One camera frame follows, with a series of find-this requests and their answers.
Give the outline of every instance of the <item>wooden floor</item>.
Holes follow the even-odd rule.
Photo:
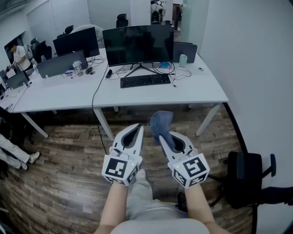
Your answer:
[[[182,188],[171,177],[171,171],[159,146],[155,146],[148,126],[157,110],[174,113],[172,130],[188,136],[200,153],[204,153],[211,174],[225,176],[223,161],[230,151],[241,151],[233,125],[222,107],[206,131],[196,137],[211,105],[123,107],[119,113],[105,108],[104,114],[114,134],[128,125],[145,125],[143,168],[153,187],[154,198],[176,202]],[[91,110],[51,112],[39,116],[49,134],[44,139],[34,133],[34,144],[27,140],[28,153],[41,152],[29,170],[10,168],[9,178],[0,181],[0,196],[10,218],[24,234],[92,234],[99,225],[109,184],[101,176],[104,149]],[[111,142],[101,129],[106,149]],[[202,184],[209,202],[220,192],[220,184],[208,179]],[[251,233],[252,210],[232,209],[223,199],[213,208],[217,223],[234,234]]]

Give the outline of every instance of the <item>white pants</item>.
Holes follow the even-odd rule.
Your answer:
[[[152,187],[146,179],[137,180],[131,194],[127,197],[127,220],[135,219],[139,213],[159,208],[172,209],[181,215],[181,211],[174,203],[153,200]]]
[[[12,144],[10,140],[7,140],[1,134],[0,134],[0,147],[9,151],[10,153],[12,153],[14,156],[16,156],[19,159],[17,160],[8,156],[7,154],[3,152],[2,149],[0,149],[0,160],[5,161],[10,166],[13,166],[19,169],[21,167],[20,161],[27,163],[27,161],[29,160],[29,155],[26,152],[21,150],[18,146]]]

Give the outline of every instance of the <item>keyboard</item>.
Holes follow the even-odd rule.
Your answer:
[[[163,85],[170,83],[171,81],[167,74],[140,75],[124,77],[120,79],[121,89],[147,85]]]

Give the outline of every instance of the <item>monitor stand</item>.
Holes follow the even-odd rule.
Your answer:
[[[138,69],[145,69],[145,70],[147,70],[147,71],[151,71],[151,72],[157,74],[157,72],[152,71],[152,70],[150,70],[149,68],[146,68],[146,67],[142,66],[142,64],[139,64],[139,66],[138,66],[137,68],[135,68],[132,72],[128,73],[125,77],[127,77],[127,76],[129,76],[130,74],[134,73],[134,72],[135,72],[136,70],[138,70]]]

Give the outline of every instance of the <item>ceiling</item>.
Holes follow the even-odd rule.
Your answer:
[[[29,0],[0,0],[0,12],[4,12],[27,3]]]

